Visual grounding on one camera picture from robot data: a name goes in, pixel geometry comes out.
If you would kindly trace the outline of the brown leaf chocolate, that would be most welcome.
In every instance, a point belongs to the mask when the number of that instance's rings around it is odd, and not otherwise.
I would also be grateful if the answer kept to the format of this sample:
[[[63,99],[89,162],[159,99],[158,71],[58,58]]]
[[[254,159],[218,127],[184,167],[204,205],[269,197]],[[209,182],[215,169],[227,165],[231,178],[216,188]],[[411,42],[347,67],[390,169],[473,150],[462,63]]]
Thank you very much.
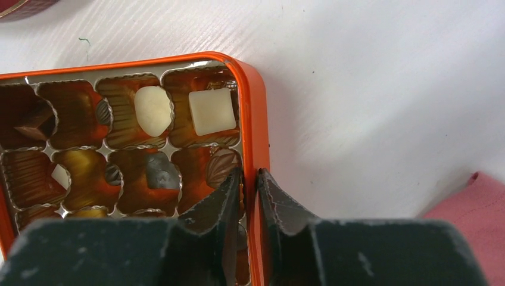
[[[211,188],[218,188],[236,167],[241,166],[239,154],[230,149],[219,149],[210,157],[205,168],[205,181]]]

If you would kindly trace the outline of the dark square chocolate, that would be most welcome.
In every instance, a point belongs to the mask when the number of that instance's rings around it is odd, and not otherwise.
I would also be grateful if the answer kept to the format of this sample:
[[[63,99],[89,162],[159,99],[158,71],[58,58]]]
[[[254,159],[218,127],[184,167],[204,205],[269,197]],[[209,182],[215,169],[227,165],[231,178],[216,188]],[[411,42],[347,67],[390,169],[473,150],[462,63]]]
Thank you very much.
[[[146,182],[149,189],[180,189],[179,172],[162,152],[146,156]]]

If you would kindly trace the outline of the white square chocolate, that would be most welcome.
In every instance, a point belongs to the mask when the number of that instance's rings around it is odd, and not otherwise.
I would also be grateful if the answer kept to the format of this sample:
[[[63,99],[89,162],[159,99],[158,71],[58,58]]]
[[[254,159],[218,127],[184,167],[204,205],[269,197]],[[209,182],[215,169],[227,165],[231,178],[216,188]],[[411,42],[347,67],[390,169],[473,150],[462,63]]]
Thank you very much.
[[[236,128],[229,88],[193,91],[189,93],[188,99],[198,136]]]

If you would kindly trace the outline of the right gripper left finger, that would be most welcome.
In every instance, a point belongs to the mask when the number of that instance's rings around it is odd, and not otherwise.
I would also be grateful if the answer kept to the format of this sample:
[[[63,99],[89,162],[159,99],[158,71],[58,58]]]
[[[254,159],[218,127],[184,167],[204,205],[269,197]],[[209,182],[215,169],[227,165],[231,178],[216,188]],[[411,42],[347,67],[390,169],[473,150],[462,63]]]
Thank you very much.
[[[242,169],[177,218],[40,219],[2,285],[234,285]]]

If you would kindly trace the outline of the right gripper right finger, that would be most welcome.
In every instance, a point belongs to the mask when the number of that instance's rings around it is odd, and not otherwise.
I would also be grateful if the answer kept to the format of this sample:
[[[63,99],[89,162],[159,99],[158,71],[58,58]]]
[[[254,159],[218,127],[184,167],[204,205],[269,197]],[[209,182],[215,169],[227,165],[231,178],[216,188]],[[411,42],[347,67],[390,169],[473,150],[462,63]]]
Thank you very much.
[[[487,285],[463,235],[425,219],[322,219],[260,169],[267,285]]]

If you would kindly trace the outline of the dark leaf chocolate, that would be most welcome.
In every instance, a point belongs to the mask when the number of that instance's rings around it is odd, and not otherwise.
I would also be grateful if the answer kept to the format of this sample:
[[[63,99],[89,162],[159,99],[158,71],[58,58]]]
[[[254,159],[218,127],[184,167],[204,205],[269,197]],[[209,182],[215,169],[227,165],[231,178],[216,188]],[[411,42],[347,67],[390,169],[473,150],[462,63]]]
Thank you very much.
[[[106,164],[104,178],[106,183],[111,186],[121,185],[121,172],[115,164]]]

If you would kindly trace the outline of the dark ribbed chocolate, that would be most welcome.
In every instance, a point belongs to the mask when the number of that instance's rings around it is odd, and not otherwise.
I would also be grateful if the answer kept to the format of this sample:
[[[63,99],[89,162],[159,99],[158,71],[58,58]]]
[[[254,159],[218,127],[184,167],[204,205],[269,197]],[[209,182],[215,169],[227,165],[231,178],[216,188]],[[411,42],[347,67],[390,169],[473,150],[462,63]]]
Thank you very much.
[[[102,99],[97,103],[95,117],[100,125],[108,128],[111,126],[111,107],[106,100]]]

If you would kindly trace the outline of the white rounded chocolate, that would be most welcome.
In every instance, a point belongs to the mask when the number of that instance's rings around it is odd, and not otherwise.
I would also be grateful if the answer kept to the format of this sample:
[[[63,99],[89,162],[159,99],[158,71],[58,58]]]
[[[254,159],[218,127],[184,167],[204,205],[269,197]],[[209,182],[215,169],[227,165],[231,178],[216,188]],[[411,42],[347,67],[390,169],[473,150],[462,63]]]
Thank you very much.
[[[160,136],[172,123],[172,102],[160,86],[145,86],[134,97],[138,125],[151,137]]]

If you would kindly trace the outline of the orange compartment chocolate box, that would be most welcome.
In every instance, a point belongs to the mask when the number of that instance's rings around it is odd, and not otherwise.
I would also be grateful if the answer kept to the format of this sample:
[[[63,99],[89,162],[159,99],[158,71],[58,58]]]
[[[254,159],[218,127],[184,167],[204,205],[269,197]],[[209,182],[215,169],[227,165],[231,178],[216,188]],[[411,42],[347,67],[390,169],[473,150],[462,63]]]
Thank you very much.
[[[134,97],[160,86],[172,102],[172,123],[157,137],[138,125]],[[229,88],[236,128],[198,136],[188,95]],[[96,105],[111,107],[111,126],[100,125]],[[39,101],[55,114],[46,141],[26,138],[14,125]],[[241,159],[238,246],[234,285],[261,285],[261,253],[254,181],[268,167],[266,89],[249,64],[218,52],[1,76],[1,250],[4,263],[15,240],[40,219],[177,218],[215,189],[205,168],[219,149]],[[162,152],[176,166],[180,189],[149,189],[146,156]],[[104,178],[107,163],[121,172],[121,185]],[[65,190],[51,178],[66,168]]]

